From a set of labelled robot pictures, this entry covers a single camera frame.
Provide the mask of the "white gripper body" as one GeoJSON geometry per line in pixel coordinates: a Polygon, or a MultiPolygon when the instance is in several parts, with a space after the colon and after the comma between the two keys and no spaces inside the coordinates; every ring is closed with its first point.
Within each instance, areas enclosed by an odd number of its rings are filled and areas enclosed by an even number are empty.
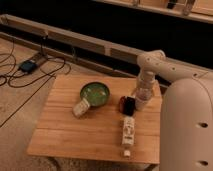
{"type": "Polygon", "coordinates": [[[149,101],[153,96],[155,74],[141,70],[137,77],[136,96],[143,101],[149,101]]]}

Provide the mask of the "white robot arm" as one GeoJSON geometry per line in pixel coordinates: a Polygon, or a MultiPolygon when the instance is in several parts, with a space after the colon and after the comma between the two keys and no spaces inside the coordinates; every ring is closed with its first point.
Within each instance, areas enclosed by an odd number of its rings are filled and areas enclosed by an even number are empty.
{"type": "Polygon", "coordinates": [[[138,86],[158,75],[170,83],[160,112],[159,171],[213,171],[213,70],[142,52],[138,86]]]}

